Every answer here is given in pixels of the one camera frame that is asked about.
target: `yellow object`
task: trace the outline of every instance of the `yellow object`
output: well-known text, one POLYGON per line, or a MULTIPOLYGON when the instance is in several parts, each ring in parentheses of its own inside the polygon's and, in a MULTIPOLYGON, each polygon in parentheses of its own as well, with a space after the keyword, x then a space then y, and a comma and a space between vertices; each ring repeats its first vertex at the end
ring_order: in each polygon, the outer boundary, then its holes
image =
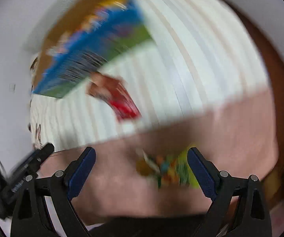
POLYGON ((167 174, 173 179, 176 175, 176 171, 175 168, 169 167, 167 169, 167 174))
POLYGON ((190 186, 194 187, 194 188, 198 188, 199 187, 199 183, 195 177, 195 175, 193 174, 190 166, 188 165, 188 159, 187 159, 187 155, 188 155, 188 150, 192 147, 196 147, 195 145, 190 145, 186 150, 184 150, 182 153, 179 154, 177 160, 179 163, 186 163, 187 164, 187 171, 189 174, 189 184, 190 186))
POLYGON ((124 5, 126 2, 127 2, 127 0, 105 0, 105 1, 102 1, 101 3, 99 3, 99 5, 103 6, 103 7, 108 7, 111 4, 116 4, 116 5, 119 6, 119 4, 124 5))

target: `red object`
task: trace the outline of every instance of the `red object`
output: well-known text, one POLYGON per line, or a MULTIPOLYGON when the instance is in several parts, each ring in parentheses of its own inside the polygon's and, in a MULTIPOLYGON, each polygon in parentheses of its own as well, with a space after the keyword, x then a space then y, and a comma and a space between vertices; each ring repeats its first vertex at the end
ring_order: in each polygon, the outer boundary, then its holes
POLYGON ((118 121, 141 115, 122 80, 95 72, 92 74, 92 82, 88 94, 105 101, 115 112, 118 121))

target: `pink surface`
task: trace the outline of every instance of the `pink surface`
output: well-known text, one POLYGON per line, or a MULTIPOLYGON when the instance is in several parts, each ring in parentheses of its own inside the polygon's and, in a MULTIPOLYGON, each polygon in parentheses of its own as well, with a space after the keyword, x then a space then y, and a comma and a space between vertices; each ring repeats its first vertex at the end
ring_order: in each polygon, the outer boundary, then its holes
MULTIPOLYGON (((92 145, 97 152, 96 163, 72 203, 87 224, 117 215, 174 216, 206 212, 210 199, 204 197, 201 189, 158 190, 138 175, 135 149, 169 154, 194 144, 219 170, 236 177, 255 174, 262 179, 277 161, 275 132, 273 97, 266 89, 159 130, 92 145)), ((43 164, 41 174, 47 177, 64 170, 83 150, 84 147, 53 154, 43 164)))

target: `blue gripper pad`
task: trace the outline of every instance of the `blue gripper pad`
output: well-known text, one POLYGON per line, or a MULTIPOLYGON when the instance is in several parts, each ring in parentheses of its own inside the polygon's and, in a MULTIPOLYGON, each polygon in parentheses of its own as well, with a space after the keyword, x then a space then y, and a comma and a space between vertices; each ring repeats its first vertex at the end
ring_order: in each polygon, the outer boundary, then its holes
POLYGON ((81 156, 67 168, 64 183, 67 186, 67 198, 71 200, 79 195, 96 161, 96 152, 87 147, 81 156))
POLYGON ((218 172, 216 167, 214 167, 212 162, 205 160, 197 148, 188 150, 187 160, 204 195, 214 201, 217 197, 216 184, 218 184, 218 179, 213 177, 209 171, 211 170, 211 173, 215 175, 218 172))

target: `metal screw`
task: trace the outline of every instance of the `metal screw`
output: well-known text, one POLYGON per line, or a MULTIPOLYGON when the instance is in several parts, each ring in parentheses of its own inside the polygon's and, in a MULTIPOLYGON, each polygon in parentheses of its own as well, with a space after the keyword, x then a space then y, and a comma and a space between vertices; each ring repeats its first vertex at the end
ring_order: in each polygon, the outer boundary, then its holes
POLYGON ((32 176, 32 175, 28 175, 28 176, 26 176, 26 178, 25 178, 25 180, 26 180, 27 182, 31 181, 32 179, 33 179, 33 176, 32 176))
POLYGON ((256 181, 258 180, 258 177, 255 176, 255 175, 251 175, 250 178, 251 178, 254 182, 256 182, 256 181))
POLYGON ((62 170, 56 171, 55 176, 56 176, 56 177, 61 177, 61 176, 63 176, 63 171, 62 171, 62 170))
POLYGON ((222 176, 222 177, 228 177, 228 172, 226 172, 226 171, 220 171, 220 176, 222 176))

